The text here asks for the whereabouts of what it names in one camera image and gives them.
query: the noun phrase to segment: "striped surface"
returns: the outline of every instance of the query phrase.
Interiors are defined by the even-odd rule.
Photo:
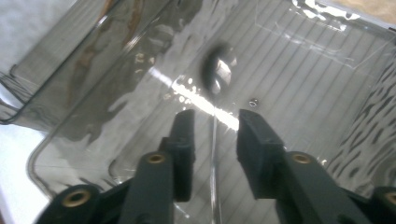
[[[389,59],[387,53],[394,48],[389,43],[393,35],[385,31],[374,27],[366,30],[358,22],[331,16],[325,16],[324,21],[309,19],[307,15],[288,1],[245,1],[213,38],[213,43],[221,40],[234,46],[237,58],[231,85],[217,100],[216,111],[220,120],[217,148],[224,223],[278,222],[272,201],[253,200],[236,160],[238,110],[245,108],[262,114],[284,139],[288,150],[310,153],[326,163],[336,153],[371,86],[379,79]],[[201,52],[209,48],[207,44]],[[61,126],[58,138],[49,139],[44,146],[44,151],[59,152],[43,154],[37,160],[37,175],[52,184],[55,182],[54,186],[62,180],[54,181],[59,172],[53,169],[70,170],[79,180],[85,176],[82,182],[89,175],[91,182],[102,183],[102,179],[107,182],[106,167],[103,172],[94,168],[95,162],[102,161],[111,164],[110,176],[121,182],[133,176],[139,156],[157,149],[161,137],[168,135],[176,112],[193,108],[197,110],[194,190],[189,203],[177,206],[176,219],[177,223],[208,223],[213,106],[201,90],[201,57],[197,56],[182,74],[169,72],[176,70],[172,68],[180,59],[163,59],[168,67],[159,69],[156,76],[151,70],[152,77],[146,74],[134,92],[123,95],[122,100],[108,109],[111,112],[120,106],[117,116],[102,124],[97,140],[89,140],[92,127],[88,125],[80,127],[90,134],[81,141],[63,139],[67,125]],[[152,98],[159,103],[150,105],[147,99]],[[258,105],[251,107],[249,101],[253,98],[258,100]],[[94,94],[88,100],[95,100]],[[144,119],[137,119],[139,122],[134,124],[131,119],[139,116]],[[117,146],[122,150],[109,151]],[[57,157],[65,158],[64,165],[53,160]]]

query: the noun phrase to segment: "metal spoon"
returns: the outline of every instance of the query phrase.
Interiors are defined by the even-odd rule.
[[[221,207],[219,201],[219,158],[216,148],[218,119],[216,117],[217,100],[220,94],[230,85],[232,67],[236,65],[233,48],[220,44],[209,51],[202,69],[204,87],[208,90],[213,104],[212,148],[210,161],[210,201],[212,205],[212,224],[220,224]]]

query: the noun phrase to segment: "brass screw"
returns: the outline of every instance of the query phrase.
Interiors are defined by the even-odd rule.
[[[293,159],[302,164],[308,164],[311,160],[303,154],[294,154]]]
[[[386,193],[385,197],[388,199],[390,203],[396,205],[396,191]]]
[[[154,154],[148,157],[149,163],[161,163],[163,161],[165,161],[165,156],[161,154]]]
[[[77,189],[69,193],[64,198],[62,205],[65,207],[77,207],[87,202],[90,198],[91,194],[89,191],[85,189]]]

